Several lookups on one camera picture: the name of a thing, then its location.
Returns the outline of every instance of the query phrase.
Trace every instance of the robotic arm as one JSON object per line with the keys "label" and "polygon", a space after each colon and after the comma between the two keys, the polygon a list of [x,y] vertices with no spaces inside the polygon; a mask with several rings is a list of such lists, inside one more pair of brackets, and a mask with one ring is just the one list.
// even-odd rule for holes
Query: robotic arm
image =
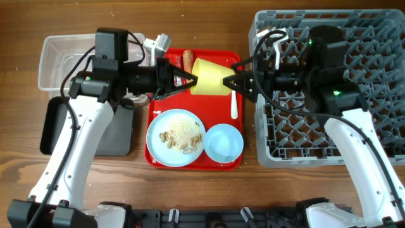
{"label": "robotic arm", "polygon": [[[265,42],[267,46],[276,47],[288,36],[283,31],[267,31],[262,36],[253,57],[234,65],[237,74],[223,79],[223,84],[251,101],[255,102],[257,96],[263,96],[282,111],[316,117],[343,156],[363,209],[364,220],[337,209],[331,203],[308,205],[304,208],[306,222],[303,225],[378,227],[403,222],[404,186],[378,141],[365,98],[356,84],[343,79],[346,48],[343,33],[335,27],[312,28],[307,65],[280,65],[279,58],[276,58],[274,68],[268,67],[264,61]],[[146,44],[149,48],[159,45],[159,42],[153,41]],[[160,48],[167,49],[165,45],[160,45]],[[79,72],[70,83],[71,98],[68,103],[77,125],[72,126],[72,116],[66,116],[49,164],[28,200],[13,200],[9,208],[8,219],[12,227],[133,225],[130,205],[101,203],[95,209],[81,212],[85,181],[98,142],[127,90],[134,94],[151,92],[153,99],[164,99],[196,85],[197,77],[162,58],[156,58],[152,67],[126,62],[127,30],[99,28],[95,50],[91,60],[92,71]],[[247,63],[252,63],[251,71],[238,70]],[[175,85],[174,77],[192,81]],[[303,91],[306,95],[305,105],[316,113],[301,113],[279,107],[272,101],[276,90]],[[72,129],[76,131],[76,136],[68,159],[63,162]],[[56,176],[61,164],[62,172]],[[52,186],[50,183],[55,176],[57,182]]]}

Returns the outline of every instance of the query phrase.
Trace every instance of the red tray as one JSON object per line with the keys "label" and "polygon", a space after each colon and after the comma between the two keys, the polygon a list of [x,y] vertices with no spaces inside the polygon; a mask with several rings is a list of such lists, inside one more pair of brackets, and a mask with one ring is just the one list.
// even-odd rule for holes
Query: red tray
{"label": "red tray", "polygon": [[[166,52],[165,58],[169,58],[170,63],[176,67],[183,68],[182,56],[184,51],[184,49],[170,48]],[[192,52],[194,53],[194,60],[196,58],[201,58],[225,67],[230,67],[232,64],[240,61],[240,57],[233,51],[192,49]],[[230,100],[230,94],[228,96],[191,95],[190,90],[186,90],[174,96],[170,96],[162,101],[152,101],[149,105],[147,127],[149,127],[152,120],[158,116],[158,114],[154,111],[164,112],[170,109],[180,108],[191,111],[198,118],[200,118],[206,130],[209,130],[216,124],[230,124],[238,129],[240,133],[242,133],[243,97],[237,93],[239,116],[236,120],[233,120],[230,117]],[[145,159],[153,167],[171,168],[157,162],[147,149],[146,143]],[[237,168],[241,161],[242,155],[240,155],[234,162],[221,164],[211,160],[205,151],[203,151],[196,161],[190,165],[178,167],[176,169],[227,171]]]}

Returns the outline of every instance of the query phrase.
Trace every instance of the dish rack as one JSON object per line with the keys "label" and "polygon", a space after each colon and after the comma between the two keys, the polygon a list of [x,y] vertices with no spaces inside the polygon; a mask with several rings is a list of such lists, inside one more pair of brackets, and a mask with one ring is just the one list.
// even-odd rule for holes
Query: dish rack
{"label": "dish rack", "polygon": [[[344,31],[347,42],[344,77],[357,83],[363,92],[390,162],[405,165],[403,12],[397,9],[259,11],[249,31],[250,55],[258,43],[256,34],[260,29],[286,28],[289,39],[282,44],[280,62],[305,64],[309,30],[317,25],[336,26]],[[267,58],[271,60],[273,53],[274,49],[268,47]],[[273,99],[285,108],[295,108],[303,104],[304,94],[275,91]],[[264,167],[344,164],[335,144],[313,117],[275,110],[259,95],[254,121],[258,160]]]}

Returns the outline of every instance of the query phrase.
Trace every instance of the wooden surface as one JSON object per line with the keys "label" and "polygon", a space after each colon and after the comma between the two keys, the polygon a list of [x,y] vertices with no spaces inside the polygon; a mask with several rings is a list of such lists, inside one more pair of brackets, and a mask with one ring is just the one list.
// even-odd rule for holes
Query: wooden surface
{"label": "wooden surface", "polygon": [[[48,156],[39,151],[47,93],[37,87],[39,58],[49,35],[93,33],[120,27],[155,38],[164,32],[172,47],[225,49],[248,57],[247,32],[259,10],[399,8],[405,1],[60,1],[8,0],[0,5],[0,227],[9,227],[12,199],[25,200]],[[167,210],[293,206],[324,196],[361,215],[345,166],[265,169],[256,157],[254,105],[244,106],[245,150],[233,172],[181,172],[151,168],[143,156],[146,108],[136,120],[134,149],[123,158],[95,158],[85,190],[85,208],[100,201]],[[396,167],[405,181],[405,167]]]}

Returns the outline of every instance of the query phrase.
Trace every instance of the light blue bowl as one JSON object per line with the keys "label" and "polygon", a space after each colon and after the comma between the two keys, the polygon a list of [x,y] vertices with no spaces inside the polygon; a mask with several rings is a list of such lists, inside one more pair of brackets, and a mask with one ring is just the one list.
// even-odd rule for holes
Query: light blue bowl
{"label": "light blue bowl", "polygon": [[242,134],[229,124],[215,125],[205,135],[204,149],[209,158],[216,162],[233,162],[243,150]]}

